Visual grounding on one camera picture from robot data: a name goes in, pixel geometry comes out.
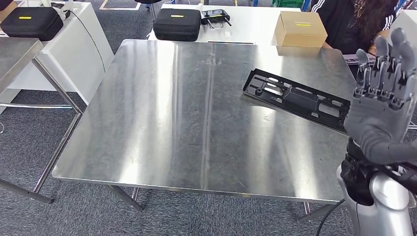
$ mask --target black plastic tray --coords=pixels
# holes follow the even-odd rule
[[[343,122],[350,106],[346,99],[259,69],[251,71],[243,93],[346,134]]]

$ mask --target green crate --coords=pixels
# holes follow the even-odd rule
[[[272,0],[272,6],[301,8],[303,2],[303,0]]]

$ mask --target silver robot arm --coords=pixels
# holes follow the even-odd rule
[[[402,29],[391,39],[390,53],[383,37],[375,40],[373,67],[357,51],[357,87],[344,123],[351,139],[337,178],[356,236],[413,236],[408,206],[417,144],[402,140],[416,106],[415,57]]]

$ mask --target stainless steel table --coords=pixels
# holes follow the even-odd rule
[[[36,68],[45,76],[51,85],[58,91],[69,105],[26,105],[14,103],[0,103],[1,107],[20,107],[20,108],[48,108],[48,109],[74,109],[77,114],[72,120],[64,137],[58,145],[57,150],[51,157],[48,165],[43,171],[38,183],[33,191],[21,188],[13,183],[0,179],[0,187],[6,188],[10,191],[20,195],[30,197],[32,199],[41,201],[43,203],[52,203],[54,200],[39,194],[48,174],[54,167],[62,148],[69,138],[70,133],[75,127],[76,122],[81,117],[82,111],[66,94],[62,87],[57,83],[53,76],[45,69],[41,61],[36,58],[36,55],[42,50],[43,44],[36,38],[4,38],[0,37],[0,94],[4,92],[7,87],[14,81],[16,76],[23,70],[23,68],[32,62]]]
[[[52,175],[132,205],[117,186],[339,201],[348,137],[243,95],[255,68],[345,99],[355,84],[338,50],[125,40]]]

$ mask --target power cord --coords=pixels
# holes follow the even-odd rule
[[[91,40],[92,40],[92,42],[94,43],[94,46],[95,46],[95,48],[97,49],[97,52],[98,52],[98,55],[100,56],[100,59],[101,59],[101,63],[103,64],[103,70],[104,70],[104,73],[106,73],[106,67],[104,66],[104,61],[103,61],[103,57],[101,56],[101,53],[100,53],[100,51],[99,51],[99,49],[98,49],[98,47],[97,47],[97,44],[95,43],[95,41],[94,41],[94,39],[92,38],[92,36],[91,36],[91,34],[90,34],[90,32],[88,31],[88,29],[87,29],[87,27],[84,25],[84,23],[81,21],[81,19],[74,13],[74,12],[72,12],[71,10],[68,10],[69,12],[71,12],[75,17],[77,17],[77,19],[80,21],[80,23],[84,26],[84,28],[86,29],[86,31],[87,31],[87,33],[89,34],[89,36],[90,36],[90,38],[91,38]]]
[[[330,213],[332,212],[332,211],[334,211],[338,206],[340,206],[340,204],[342,204],[342,203],[344,203],[345,202],[345,200],[344,199],[342,199],[342,200],[340,200],[338,203],[336,203],[332,208],[330,208],[330,210],[328,210],[328,212],[326,213],[326,215],[324,215],[323,216],[323,219],[322,219],[322,221],[320,222],[320,225],[319,225],[319,227],[318,227],[318,229],[317,229],[317,232],[316,232],[316,236],[319,236],[320,235],[320,231],[322,230],[322,227],[323,227],[323,225],[324,225],[324,223],[325,223],[325,221],[326,221],[326,219],[327,219],[327,217],[330,215]]]

